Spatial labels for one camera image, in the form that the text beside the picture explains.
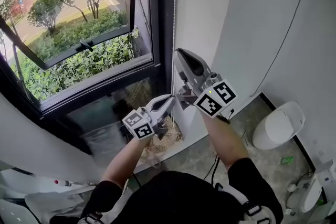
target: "tiled floor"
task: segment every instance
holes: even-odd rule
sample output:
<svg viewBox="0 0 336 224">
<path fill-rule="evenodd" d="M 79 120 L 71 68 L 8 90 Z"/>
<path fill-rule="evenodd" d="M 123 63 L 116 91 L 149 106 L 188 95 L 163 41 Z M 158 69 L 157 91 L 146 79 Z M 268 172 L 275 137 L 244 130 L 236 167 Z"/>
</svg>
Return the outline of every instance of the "tiled floor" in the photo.
<svg viewBox="0 0 336 224">
<path fill-rule="evenodd" d="M 285 208 L 285 201 L 288 197 L 287 186 L 296 182 L 301 175 L 309 171 L 309 166 L 293 140 L 270 151 L 261 151 L 252 146 L 251 136 L 255 127 L 270 112 L 271 110 L 265 102 L 260 97 L 257 97 L 234 116 L 231 123 L 242 137 L 250 158 L 264 179 L 273 188 L 282 207 Z M 207 136 L 184 151 L 165 160 L 160 169 L 149 168 L 138 173 L 137 178 L 140 183 L 145 184 L 155 174 L 166 169 L 189 173 L 203 179 L 212 166 L 215 156 L 216 153 Z M 281 165 L 281 159 L 286 156 L 293 156 L 293 161 L 290 164 Z M 207 177 L 207 181 L 209 182 L 210 180 L 211 175 Z M 214 182 L 219 182 L 222 185 L 228 184 L 227 172 L 222 162 L 219 163 Z M 130 185 L 136 188 L 135 181 L 132 180 Z M 303 217 L 306 218 L 307 216 L 286 216 L 282 223 L 304 223 Z"/>
</svg>

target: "strap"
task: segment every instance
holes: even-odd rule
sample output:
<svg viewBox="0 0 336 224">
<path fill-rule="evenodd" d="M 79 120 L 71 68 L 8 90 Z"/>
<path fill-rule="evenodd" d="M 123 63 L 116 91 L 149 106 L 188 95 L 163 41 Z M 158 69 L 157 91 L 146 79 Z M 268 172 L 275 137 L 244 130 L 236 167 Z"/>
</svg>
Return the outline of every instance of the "strap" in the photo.
<svg viewBox="0 0 336 224">
<path fill-rule="evenodd" d="M 260 206 L 250 202 L 247 197 L 234 187 L 227 185 L 224 192 L 231 194 L 244 208 L 244 220 L 239 224 L 275 224 L 273 212 L 265 206 Z"/>
<path fill-rule="evenodd" d="M 99 213 L 96 212 L 95 214 L 89 214 L 85 218 L 82 218 L 78 224 L 109 224 L 113 222 L 125 204 L 127 203 L 128 199 L 133 194 L 133 191 L 131 191 L 129 188 L 124 188 L 124 191 L 119 198 L 119 200 L 116 202 L 116 204 L 113 206 L 112 210 L 106 212 L 106 213 Z"/>
<path fill-rule="evenodd" d="M 225 186 L 222 191 L 231 194 L 241 205 L 248 202 L 248 199 L 244 194 L 230 185 Z"/>
</svg>

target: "white toilet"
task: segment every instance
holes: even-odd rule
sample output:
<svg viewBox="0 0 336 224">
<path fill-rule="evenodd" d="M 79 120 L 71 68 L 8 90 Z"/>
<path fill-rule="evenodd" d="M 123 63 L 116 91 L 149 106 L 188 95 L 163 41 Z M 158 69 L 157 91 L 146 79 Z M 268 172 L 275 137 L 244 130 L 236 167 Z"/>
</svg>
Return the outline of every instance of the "white toilet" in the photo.
<svg viewBox="0 0 336 224">
<path fill-rule="evenodd" d="M 253 145 L 270 150 L 293 138 L 305 124 L 305 117 L 297 102 L 288 102 L 267 115 L 253 134 Z"/>
</svg>

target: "black window frame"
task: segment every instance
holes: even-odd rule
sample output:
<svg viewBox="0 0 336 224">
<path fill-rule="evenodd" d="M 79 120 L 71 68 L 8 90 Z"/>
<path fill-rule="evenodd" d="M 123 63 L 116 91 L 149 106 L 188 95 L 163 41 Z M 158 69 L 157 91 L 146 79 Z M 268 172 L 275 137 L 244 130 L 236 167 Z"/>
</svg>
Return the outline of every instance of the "black window frame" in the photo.
<svg viewBox="0 0 336 224">
<path fill-rule="evenodd" d="M 98 37 L 79 40 L 78 43 L 73 44 L 69 49 L 61 52 L 57 56 L 47 60 L 42 61 L 27 45 L 25 45 L 20 38 L 11 30 L 11 28 L 6 24 L 6 21 L 0 15 L 0 29 L 7 35 L 7 37 L 15 44 L 16 47 L 20 49 L 32 62 L 34 62 L 39 68 L 47 70 L 50 67 L 66 60 L 67 58 L 84 51 L 86 49 L 92 50 L 92 47 L 98 45 L 104 41 L 110 40 L 112 38 L 119 37 L 131 33 L 134 29 L 134 9 L 135 0 L 125 0 L 126 11 L 127 11 L 127 25 L 120 27 L 118 29 L 112 30 L 108 33 L 99 35 Z"/>
<path fill-rule="evenodd" d="M 105 70 L 39 103 L 32 95 L 27 97 L 20 81 L 0 55 L 0 92 L 37 125 L 90 154 L 85 142 L 59 121 L 71 111 L 145 78 L 155 78 L 151 79 L 155 94 L 170 93 L 173 4 L 174 0 L 149 0 L 151 59 L 135 58 L 133 62 Z"/>
</svg>

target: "forearm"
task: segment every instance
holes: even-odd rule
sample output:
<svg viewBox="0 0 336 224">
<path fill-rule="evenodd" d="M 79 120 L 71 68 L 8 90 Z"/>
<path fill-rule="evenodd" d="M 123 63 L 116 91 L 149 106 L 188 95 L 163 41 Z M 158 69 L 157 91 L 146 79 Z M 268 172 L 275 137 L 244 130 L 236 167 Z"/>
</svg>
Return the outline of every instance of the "forearm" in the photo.
<svg viewBox="0 0 336 224">
<path fill-rule="evenodd" d="M 218 118 L 211 119 L 207 115 L 201 114 L 210 140 L 227 169 L 237 160 L 248 157 L 247 150 L 240 137 L 229 124 Z"/>
<path fill-rule="evenodd" d="M 147 139 L 132 139 L 111 161 L 101 181 L 108 180 L 123 188 L 126 180 L 131 177 L 147 142 Z"/>
</svg>

